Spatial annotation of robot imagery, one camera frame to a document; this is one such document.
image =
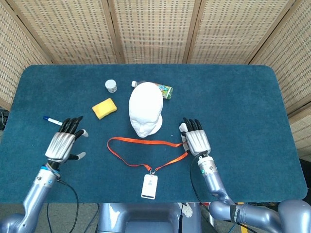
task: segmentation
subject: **white jar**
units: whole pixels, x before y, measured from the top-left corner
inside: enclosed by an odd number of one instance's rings
[[[110,93],[114,93],[117,91],[117,83],[113,79],[109,79],[105,82],[105,87]]]

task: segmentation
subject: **white lid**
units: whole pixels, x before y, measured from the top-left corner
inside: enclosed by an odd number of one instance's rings
[[[114,89],[116,88],[116,86],[117,86],[117,83],[113,79],[109,79],[105,82],[105,87],[107,89]]]
[[[136,82],[136,81],[132,81],[132,87],[135,87],[135,86],[136,86],[136,84],[137,84],[137,82]]]

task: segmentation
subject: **beige wall panel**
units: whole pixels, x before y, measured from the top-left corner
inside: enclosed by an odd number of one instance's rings
[[[13,2],[27,20],[25,24],[39,36],[55,63],[117,62],[100,0]]]
[[[0,2],[0,106],[10,110],[24,69],[50,63]]]
[[[113,0],[126,63],[182,63],[194,0]]]
[[[291,129],[299,157],[307,160],[311,156],[311,108],[290,119]]]
[[[288,113],[311,101],[311,0],[294,4],[252,63],[274,69]]]
[[[245,64],[288,0],[207,0],[190,63]]]

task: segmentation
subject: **white pen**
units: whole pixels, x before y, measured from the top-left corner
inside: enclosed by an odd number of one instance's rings
[[[62,122],[60,122],[58,120],[54,120],[54,119],[52,119],[52,118],[50,118],[48,116],[43,116],[43,119],[45,119],[45,120],[47,120],[49,122],[52,122],[52,123],[54,123],[56,125],[60,125],[61,126],[63,124]]]

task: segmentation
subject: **orange lanyard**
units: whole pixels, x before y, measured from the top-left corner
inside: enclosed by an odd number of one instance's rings
[[[117,153],[115,153],[110,147],[109,147],[109,142],[111,140],[119,140],[119,141],[123,141],[123,142],[130,142],[130,143],[140,143],[140,144],[151,144],[151,145],[156,145],[156,144],[164,144],[170,147],[179,147],[181,145],[183,145],[184,143],[171,143],[171,142],[167,142],[167,141],[161,141],[161,140],[141,140],[141,139],[134,139],[134,138],[128,138],[128,137],[112,137],[107,141],[107,147],[108,150],[113,153],[116,157],[118,157],[119,159],[121,159],[126,165],[128,166],[144,166],[151,174],[152,168],[147,165],[147,164],[129,164],[128,162],[126,162],[124,159],[122,159]],[[184,159],[186,156],[188,155],[187,152],[183,153],[182,155],[180,155],[178,158],[173,159],[171,161],[169,161],[168,163],[157,167],[154,172],[152,174],[154,174],[156,171],[158,171],[159,169],[163,168],[164,166],[176,163],[182,159]]]

